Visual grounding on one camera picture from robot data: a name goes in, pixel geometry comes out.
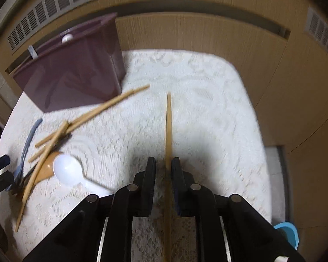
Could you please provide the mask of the blue plastic spoon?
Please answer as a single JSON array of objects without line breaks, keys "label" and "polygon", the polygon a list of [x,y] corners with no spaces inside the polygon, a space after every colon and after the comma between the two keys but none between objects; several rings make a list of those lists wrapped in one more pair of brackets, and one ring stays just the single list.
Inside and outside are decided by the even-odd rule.
[{"label": "blue plastic spoon", "polygon": [[17,188],[18,185],[19,185],[19,183],[21,182],[21,180],[23,178],[24,161],[25,161],[25,158],[26,158],[26,155],[27,155],[27,152],[28,152],[30,143],[32,142],[32,139],[33,139],[33,136],[34,136],[36,130],[38,129],[39,125],[42,122],[43,122],[43,119],[40,118],[32,126],[32,128],[31,128],[31,130],[29,132],[29,135],[27,136],[27,139],[25,141],[25,145],[24,145],[23,151],[21,153],[21,158],[20,158],[19,165],[16,167],[15,171],[13,172],[14,182],[13,182],[13,184],[11,184],[6,189],[7,192],[13,190],[14,188]]}]

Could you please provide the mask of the wooden chopstick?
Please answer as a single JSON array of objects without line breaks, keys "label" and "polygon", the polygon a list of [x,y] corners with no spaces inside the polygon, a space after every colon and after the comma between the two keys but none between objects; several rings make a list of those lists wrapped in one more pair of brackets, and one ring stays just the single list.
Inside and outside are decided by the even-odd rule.
[{"label": "wooden chopstick", "polygon": [[48,155],[50,155],[52,150],[56,148],[56,146],[59,145],[61,141],[65,141],[70,137],[71,135],[70,133],[66,132],[66,129],[59,129],[58,131],[52,134],[52,136],[46,142],[46,145],[29,159],[29,163],[33,163],[36,160],[39,160],[41,162],[45,161]]},{"label": "wooden chopstick", "polygon": [[172,188],[171,188],[171,158],[172,158],[172,103],[171,94],[167,93],[166,129],[165,129],[165,207],[164,207],[164,247],[163,261],[172,261]]},{"label": "wooden chopstick", "polygon": [[[69,122],[69,127],[67,128],[66,132],[67,133],[71,133],[72,131],[76,130],[78,127],[80,127],[81,125],[83,125],[84,123],[88,122],[90,119],[93,119],[94,117],[96,117],[97,115],[99,115],[100,113],[102,113],[103,111],[105,111],[106,109],[109,109],[110,107],[116,105],[117,103],[121,102],[122,100],[136,94],[139,93],[141,91],[144,91],[146,89],[148,89],[150,87],[149,84],[146,84],[145,86],[141,86],[139,88],[135,88],[135,89],[131,89],[129,91],[127,91],[124,94],[121,94],[113,99],[111,99],[110,101],[107,101],[106,103],[92,109],[91,111],[81,115],[79,118],[73,120],[72,122]],[[44,138],[43,140],[39,141],[35,147],[41,147],[42,145],[46,145],[46,142],[49,140],[49,138],[52,136],[52,134],[47,136],[46,138]]]},{"label": "wooden chopstick", "polygon": [[[63,123],[60,125],[59,129],[67,129],[69,127],[69,122],[68,121],[63,121]],[[24,189],[24,193],[23,193],[23,197],[22,197],[22,204],[21,204],[21,209],[20,209],[20,212],[19,212],[19,216],[17,218],[17,222],[16,222],[16,225],[15,225],[15,232],[17,233],[18,230],[19,230],[19,226],[20,226],[20,222],[21,222],[21,219],[22,219],[22,216],[23,216],[23,213],[24,213],[24,208],[25,208],[25,205],[27,203],[27,200],[30,196],[30,192],[32,191],[32,188],[33,188],[33,184],[34,184],[34,181],[38,175],[38,172],[40,171],[40,169],[42,168],[43,166],[43,163],[45,161],[41,162],[41,161],[38,161],[33,173],[32,173],[32,176],[31,178],[29,179],[29,182],[27,184],[27,186],[25,187]]]}]

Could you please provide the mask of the brown wooden spoon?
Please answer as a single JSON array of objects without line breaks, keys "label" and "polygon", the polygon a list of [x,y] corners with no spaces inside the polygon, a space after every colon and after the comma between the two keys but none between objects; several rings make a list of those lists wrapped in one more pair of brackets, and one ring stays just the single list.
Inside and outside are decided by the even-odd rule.
[{"label": "brown wooden spoon", "polygon": [[[51,178],[54,173],[53,173],[53,161],[54,159],[60,155],[61,152],[60,151],[57,151],[57,152],[52,152],[48,157],[47,159],[45,160],[45,162],[43,163],[43,166],[42,168],[40,169],[40,171],[38,172],[38,175],[34,181],[34,184],[33,186],[37,185],[39,182],[43,181],[43,180],[46,180],[46,179],[49,179]],[[22,184],[20,185],[19,187],[19,192],[18,192],[18,196],[19,197],[22,197],[23,196],[23,193],[24,193],[24,189],[25,187],[27,186],[28,182],[29,182],[29,179],[31,178],[32,176],[32,173],[34,171],[36,166],[32,167],[31,170],[26,174],[26,176],[24,177],[23,179],[23,182]]]}]

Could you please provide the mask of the white plastic spoon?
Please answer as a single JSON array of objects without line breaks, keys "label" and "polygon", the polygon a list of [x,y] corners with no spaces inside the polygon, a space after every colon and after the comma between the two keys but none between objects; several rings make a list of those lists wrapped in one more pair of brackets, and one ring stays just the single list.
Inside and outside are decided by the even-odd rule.
[{"label": "white plastic spoon", "polygon": [[81,163],[71,155],[57,155],[53,161],[53,173],[62,184],[69,187],[81,184],[92,194],[99,197],[109,196],[114,193],[114,191],[87,179],[84,176]]},{"label": "white plastic spoon", "polygon": [[70,41],[72,39],[73,39],[73,35],[72,34],[66,34],[66,35],[63,36],[63,38],[61,40],[61,43],[66,43],[66,42],[68,42],[68,41]]}]

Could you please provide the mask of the blue round container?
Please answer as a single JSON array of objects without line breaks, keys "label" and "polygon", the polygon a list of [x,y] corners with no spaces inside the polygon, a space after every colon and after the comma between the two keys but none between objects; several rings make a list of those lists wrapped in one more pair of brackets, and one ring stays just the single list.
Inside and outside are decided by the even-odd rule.
[{"label": "blue round container", "polygon": [[296,226],[290,222],[281,222],[274,226],[281,235],[283,235],[288,243],[294,247],[294,249],[298,249],[299,246],[299,235]]}]

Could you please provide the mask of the maroon plastic utensil holder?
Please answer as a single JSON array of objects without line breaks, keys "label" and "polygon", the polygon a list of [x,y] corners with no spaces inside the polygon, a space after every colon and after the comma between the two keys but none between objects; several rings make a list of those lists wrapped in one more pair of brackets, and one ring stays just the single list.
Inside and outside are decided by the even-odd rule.
[{"label": "maroon plastic utensil holder", "polygon": [[[126,75],[116,13],[78,24],[38,48],[13,78],[44,113],[95,105],[121,94]],[[73,39],[61,43],[64,35]]]}]

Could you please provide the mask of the white lace table cloth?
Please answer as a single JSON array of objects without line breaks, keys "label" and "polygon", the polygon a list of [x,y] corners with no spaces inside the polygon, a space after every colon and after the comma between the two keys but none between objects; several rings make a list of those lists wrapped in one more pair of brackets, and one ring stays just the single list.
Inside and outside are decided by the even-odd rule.
[{"label": "white lace table cloth", "polygon": [[[149,218],[133,220],[132,261],[163,261],[163,175],[167,93],[172,97],[173,156],[196,182],[214,194],[240,194],[269,223],[272,198],[268,166],[256,114],[241,78],[222,58],[192,52],[145,50],[123,53],[123,90],[150,88],[107,109],[74,132],[62,152],[82,164],[87,178],[113,191],[133,181],[148,157],[157,161],[154,207]],[[23,172],[34,164],[34,145],[96,107],[43,114],[22,93],[0,139],[14,170],[33,124],[43,119],[27,152]],[[17,198],[0,194],[0,223],[9,240],[7,256],[22,259],[87,196],[82,186],[64,186],[56,177],[39,183],[27,202],[18,232]]]}]

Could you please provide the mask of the small wall vent grille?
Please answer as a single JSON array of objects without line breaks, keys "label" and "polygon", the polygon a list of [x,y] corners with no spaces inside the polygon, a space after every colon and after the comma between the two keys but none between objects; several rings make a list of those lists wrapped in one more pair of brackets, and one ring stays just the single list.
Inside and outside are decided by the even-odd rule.
[{"label": "small wall vent grille", "polygon": [[305,32],[328,53],[328,24],[311,7],[307,12]]}]

